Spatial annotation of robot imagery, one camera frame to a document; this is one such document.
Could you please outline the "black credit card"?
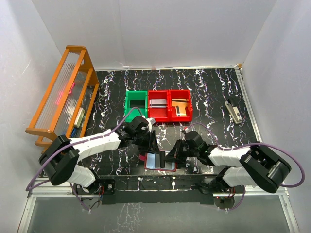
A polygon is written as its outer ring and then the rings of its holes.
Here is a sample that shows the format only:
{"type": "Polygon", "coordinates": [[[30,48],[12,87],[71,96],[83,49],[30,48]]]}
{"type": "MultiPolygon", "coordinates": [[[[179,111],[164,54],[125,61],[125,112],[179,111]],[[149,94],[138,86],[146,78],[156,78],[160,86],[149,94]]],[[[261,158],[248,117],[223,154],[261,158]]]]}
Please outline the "black credit card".
{"type": "Polygon", "coordinates": [[[159,165],[162,169],[168,169],[171,167],[171,163],[166,160],[167,151],[161,151],[159,154],[159,165]]]}

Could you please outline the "grey striped card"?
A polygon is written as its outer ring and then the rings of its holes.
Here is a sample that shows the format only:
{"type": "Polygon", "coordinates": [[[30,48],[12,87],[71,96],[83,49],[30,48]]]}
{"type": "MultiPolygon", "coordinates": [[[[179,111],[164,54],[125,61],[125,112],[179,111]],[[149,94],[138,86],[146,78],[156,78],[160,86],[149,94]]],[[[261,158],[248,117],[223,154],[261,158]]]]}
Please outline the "grey striped card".
{"type": "Polygon", "coordinates": [[[167,108],[167,100],[166,99],[150,99],[149,102],[150,108],[167,108]]]}

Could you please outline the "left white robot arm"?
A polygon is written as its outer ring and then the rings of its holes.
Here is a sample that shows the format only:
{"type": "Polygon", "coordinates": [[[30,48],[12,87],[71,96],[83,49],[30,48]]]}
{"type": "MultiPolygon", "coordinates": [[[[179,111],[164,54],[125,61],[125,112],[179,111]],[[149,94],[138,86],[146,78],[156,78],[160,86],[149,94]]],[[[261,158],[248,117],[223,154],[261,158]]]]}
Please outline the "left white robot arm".
{"type": "Polygon", "coordinates": [[[83,138],[57,137],[39,158],[39,164],[52,185],[74,183],[95,192],[100,181],[95,172],[79,165],[89,156],[136,145],[140,153],[159,152],[156,131],[152,130],[154,118],[135,117],[130,123],[122,123],[115,129],[83,138]]]}

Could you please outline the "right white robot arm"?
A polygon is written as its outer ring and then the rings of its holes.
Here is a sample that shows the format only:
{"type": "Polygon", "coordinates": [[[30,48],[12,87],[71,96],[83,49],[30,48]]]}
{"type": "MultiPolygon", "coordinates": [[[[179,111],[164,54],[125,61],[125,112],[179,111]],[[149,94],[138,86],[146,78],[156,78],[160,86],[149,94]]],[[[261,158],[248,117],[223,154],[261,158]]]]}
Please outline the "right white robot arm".
{"type": "Polygon", "coordinates": [[[226,192],[230,188],[247,185],[275,193],[291,171],[289,163],[268,146],[254,144],[221,149],[207,144],[196,131],[185,133],[162,160],[184,164],[188,157],[195,157],[207,166],[224,167],[210,182],[195,185],[202,193],[226,192]]]}

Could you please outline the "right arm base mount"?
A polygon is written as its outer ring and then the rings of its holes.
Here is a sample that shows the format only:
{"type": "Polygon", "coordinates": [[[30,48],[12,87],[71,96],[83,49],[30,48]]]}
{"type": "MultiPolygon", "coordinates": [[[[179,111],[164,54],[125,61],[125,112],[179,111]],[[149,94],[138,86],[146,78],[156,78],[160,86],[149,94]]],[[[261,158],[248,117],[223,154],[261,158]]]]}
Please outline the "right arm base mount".
{"type": "Polygon", "coordinates": [[[196,187],[202,194],[216,194],[228,192],[227,196],[216,196],[214,198],[214,204],[219,210],[230,211],[237,209],[243,202],[245,197],[245,187],[242,187],[241,199],[235,203],[236,187],[228,186],[224,181],[213,179],[207,183],[196,183],[196,187]]]}

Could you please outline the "beige box in rack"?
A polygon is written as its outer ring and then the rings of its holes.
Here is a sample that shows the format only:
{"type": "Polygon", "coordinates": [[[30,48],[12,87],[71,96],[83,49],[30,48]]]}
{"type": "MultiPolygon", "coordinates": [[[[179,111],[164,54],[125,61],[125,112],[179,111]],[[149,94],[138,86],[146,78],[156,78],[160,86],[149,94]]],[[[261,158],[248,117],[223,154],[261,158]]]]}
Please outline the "beige box in rack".
{"type": "Polygon", "coordinates": [[[74,122],[74,127],[75,128],[79,128],[80,127],[80,125],[82,123],[82,120],[83,120],[83,117],[84,117],[84,114],[85,114],[84,108],[80,107],[79,111],[78,111],[78,114],[76,116],[75,122],[74,122]]]}

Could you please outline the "red bin left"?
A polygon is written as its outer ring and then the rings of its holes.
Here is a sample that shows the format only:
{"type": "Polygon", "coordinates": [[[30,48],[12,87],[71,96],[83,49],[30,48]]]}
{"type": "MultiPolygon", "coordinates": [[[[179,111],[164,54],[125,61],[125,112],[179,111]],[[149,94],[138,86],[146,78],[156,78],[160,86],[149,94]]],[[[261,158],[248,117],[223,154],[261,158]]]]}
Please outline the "red bin left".
{"type": "Polygon", "coordinates": [[[157,123],[169,122],[168,93],[167,90],[148,91],[148,117],[157,123]]]}

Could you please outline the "black grey stapler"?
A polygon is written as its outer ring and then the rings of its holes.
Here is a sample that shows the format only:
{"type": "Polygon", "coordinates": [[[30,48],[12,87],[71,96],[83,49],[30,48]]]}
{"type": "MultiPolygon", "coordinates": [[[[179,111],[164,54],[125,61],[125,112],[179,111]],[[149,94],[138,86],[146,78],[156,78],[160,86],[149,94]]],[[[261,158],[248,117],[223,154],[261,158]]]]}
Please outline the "black grey stapler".
{"type": "Polygon", "coordinates": [[[230,98],[226,99],[225,106],[226,106],[227,110],[229,111],[230,115],[232,116],[234,123],[235,124],[242,123],[241,114],[240,114],[238,106],[234,102],[234,100],[230,99],[230,98]]]}

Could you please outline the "red bin right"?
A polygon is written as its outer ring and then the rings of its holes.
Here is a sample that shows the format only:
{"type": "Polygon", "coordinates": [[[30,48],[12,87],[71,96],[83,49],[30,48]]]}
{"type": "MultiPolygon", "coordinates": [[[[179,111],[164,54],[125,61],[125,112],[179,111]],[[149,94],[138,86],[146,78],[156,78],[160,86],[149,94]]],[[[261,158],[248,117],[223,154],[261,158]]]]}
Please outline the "red bin right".
{"type": "Polygon", "coordinates": [[[189,90],[169,90],[169,120],[175,122],[192,122],[193,107],[189,90]]]}

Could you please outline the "orange patterned credit card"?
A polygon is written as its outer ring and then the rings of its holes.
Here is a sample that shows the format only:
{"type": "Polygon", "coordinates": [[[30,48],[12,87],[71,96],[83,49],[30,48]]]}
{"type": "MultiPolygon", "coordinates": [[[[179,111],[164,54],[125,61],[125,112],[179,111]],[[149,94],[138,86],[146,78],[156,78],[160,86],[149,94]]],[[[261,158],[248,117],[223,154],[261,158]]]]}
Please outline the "orange patterned credit card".
{"type": "Polygon", "coordinates": [[[175,110],[176,110],[176,116],[177,117],[186,117],[187,116],[186,105],[183,105],[183,104],[176,105],[175,110]]]}

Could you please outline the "red bin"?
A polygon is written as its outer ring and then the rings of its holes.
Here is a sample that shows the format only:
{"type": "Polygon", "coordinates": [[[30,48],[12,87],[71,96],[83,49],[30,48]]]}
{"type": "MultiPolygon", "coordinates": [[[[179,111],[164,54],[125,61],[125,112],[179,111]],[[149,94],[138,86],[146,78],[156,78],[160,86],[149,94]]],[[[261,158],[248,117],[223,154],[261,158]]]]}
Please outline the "red bin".
{"type": "Polygon", "coordinates": [[[193,107],[189,90],[169,90],[169,120],[175,122],[192,122],[193,107]]]}
{"type": "Polygon", "coordinates": [[[167,90],[148,91],[148,117],[157,123],[169,122],[168,93],[167,90]]]}

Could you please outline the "orange wooden rack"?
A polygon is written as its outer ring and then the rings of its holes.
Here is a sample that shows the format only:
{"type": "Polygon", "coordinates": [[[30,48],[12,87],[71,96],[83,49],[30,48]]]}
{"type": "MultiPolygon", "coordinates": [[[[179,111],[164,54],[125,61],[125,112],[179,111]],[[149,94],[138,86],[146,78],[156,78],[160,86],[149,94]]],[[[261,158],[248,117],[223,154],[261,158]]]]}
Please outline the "orange wooden rack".
{"type": "Polygon", "coordinates": [[[84,46],[68,45],[39,107],[26,129],[37,136],[35,145],[46,150],[60,135],[83,137],[100,87],[91,58],[84,46]],[[74,122],[85,110],[79,128],[74,122]]]}

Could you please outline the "red leather card holder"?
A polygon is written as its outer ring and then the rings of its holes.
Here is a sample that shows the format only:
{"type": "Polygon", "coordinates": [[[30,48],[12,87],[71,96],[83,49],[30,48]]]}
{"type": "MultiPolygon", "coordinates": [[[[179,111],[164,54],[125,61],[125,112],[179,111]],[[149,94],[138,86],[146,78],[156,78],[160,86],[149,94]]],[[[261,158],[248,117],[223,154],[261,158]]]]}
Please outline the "red leather card holder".
{"type": "Polygon", "coordinates": [[[140,154],[139,159],[144,162],[144,168],[148,170],[159,170],[159,171],[172,171],[175,172],[177,169],[176,163],[170,162],[171,167],[168,169],[162,169],[159,165],[159,154],[160,153],[145,153],[140,154]]]}

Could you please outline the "green plastic bin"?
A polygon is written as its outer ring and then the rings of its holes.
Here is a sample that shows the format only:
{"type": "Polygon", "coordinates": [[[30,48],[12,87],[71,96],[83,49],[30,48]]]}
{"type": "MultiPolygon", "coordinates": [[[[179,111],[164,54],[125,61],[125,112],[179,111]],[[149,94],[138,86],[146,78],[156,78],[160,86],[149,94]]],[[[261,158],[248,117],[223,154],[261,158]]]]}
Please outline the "green plastic bin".
{"type": "Polygon", "coordinates": [[[147,91],[127,91],[124,114],[127,115],[135,107],[136,109],[131,112],[125,122],[131,122],[135,117],[140,116],[140,114],[147,118],[147,100],[147,91]]]}

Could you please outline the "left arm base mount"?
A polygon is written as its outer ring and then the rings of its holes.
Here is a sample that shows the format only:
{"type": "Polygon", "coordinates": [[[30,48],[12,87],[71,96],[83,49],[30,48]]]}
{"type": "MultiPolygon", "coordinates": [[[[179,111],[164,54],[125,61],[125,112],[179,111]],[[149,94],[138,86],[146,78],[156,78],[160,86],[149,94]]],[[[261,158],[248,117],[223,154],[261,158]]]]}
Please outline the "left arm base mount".
{"type": "Polygon", "coordinates": [[[76,196],[81,206],[89,212],[94,207],[100,205],[111,205],[116,203],[116,183],[114,179],[99,179],[91,184],[89,187],[82,187],[80,184],[70,184],[72,193],[76,196]],[[83,195],[97,195],[98,200],[92,205],[87,206],[83,201],[83,195]]]}

